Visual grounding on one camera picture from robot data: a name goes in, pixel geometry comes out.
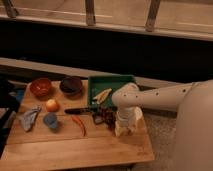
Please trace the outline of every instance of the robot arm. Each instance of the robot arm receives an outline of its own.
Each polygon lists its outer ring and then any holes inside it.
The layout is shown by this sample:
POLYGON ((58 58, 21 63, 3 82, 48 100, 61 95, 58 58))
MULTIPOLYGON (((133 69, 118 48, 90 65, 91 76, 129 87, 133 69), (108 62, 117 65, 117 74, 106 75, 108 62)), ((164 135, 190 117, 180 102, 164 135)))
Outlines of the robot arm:
POLYGON ((117 115, 127 119, 133 106, 178 109, 169 170, 213 170, 213 80, 148 91, 129 83, 112 95, 112 101, 118 107, 117 115))
POLYGON ((140 91, 136 84, 128 83, 112 95, 112 101, 119 109, 141 106, 151 109, 177 111, 187 92, 196 83, 140 91))

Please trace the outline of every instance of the green tray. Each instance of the green tray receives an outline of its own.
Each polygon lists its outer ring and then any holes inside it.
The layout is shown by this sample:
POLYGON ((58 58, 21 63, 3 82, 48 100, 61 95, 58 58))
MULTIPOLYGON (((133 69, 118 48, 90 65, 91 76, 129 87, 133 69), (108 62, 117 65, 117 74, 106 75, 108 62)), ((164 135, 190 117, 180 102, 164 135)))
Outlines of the green tray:
POLYGON ((135 83, 133 75, 90 76, 88 78, 88 106, 90 108, 97 108, 98 104, 93 100, 93 97, 103 90, 111 88, 111 93, 102 105, 105 107, 114 107, 112 94, 129 82, 135 83))

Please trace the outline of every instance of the bowl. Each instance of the bowl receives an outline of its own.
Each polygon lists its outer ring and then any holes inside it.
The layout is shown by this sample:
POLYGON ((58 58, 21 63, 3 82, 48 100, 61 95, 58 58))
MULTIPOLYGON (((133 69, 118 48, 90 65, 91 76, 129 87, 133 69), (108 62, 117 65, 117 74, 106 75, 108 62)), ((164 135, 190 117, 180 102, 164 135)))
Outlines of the bowl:
POLYGON ((64 78, 59 88, 65 95, 74 96, 82 93, 83 84, 79 77, 72 76, 64 78))
POLYGON ((36 97, 43 97, 49 94, 50 90, 52 89, 51 80, 48 78, 39 78, 30 84, 30 91, 36 97))

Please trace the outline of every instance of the wooden table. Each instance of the wooden table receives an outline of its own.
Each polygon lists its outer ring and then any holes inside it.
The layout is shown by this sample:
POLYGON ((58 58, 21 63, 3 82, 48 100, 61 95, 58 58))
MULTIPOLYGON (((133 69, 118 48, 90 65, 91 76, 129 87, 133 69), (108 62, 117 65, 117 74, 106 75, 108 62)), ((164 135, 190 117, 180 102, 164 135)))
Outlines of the wooden table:
POLYGON ((87 106, 87 80, 83 81, 83 85, 83 95, 70 99, 59 90, 59 82, 53 82, 52 94, 40 100, 33 96, 27 86, 18 115, 36 104, 42 106, 42 111, 28 133, 15 119, 0 160, 0 170, 56 170, 130 164, 154 159, 144 119, 138 133, 117 138, 105 124, 95 125, 91 115, 85 113, 80 116, 87 130, 87 135, 83 137, 80 127, 72 121, 70 115, 64 113, 65 108, 87 106), (57 99, 61 106, 57 112, 60 126, 56 132, 47 128, 42 121, 47 113, 45 101, 49 98, 57 99))

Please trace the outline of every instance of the knife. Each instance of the knife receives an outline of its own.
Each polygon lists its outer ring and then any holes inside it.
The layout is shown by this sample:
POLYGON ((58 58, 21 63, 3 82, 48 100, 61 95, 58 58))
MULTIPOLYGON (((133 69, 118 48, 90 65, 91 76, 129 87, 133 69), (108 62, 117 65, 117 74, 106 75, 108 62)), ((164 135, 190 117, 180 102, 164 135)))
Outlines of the knife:
POLYGON ((76 115, 80 115, 82 113, 91 112, 91 111, 92 110, 89 108, 69 108, 64 110, 64 112, 67 114, 76 114, 76 115))

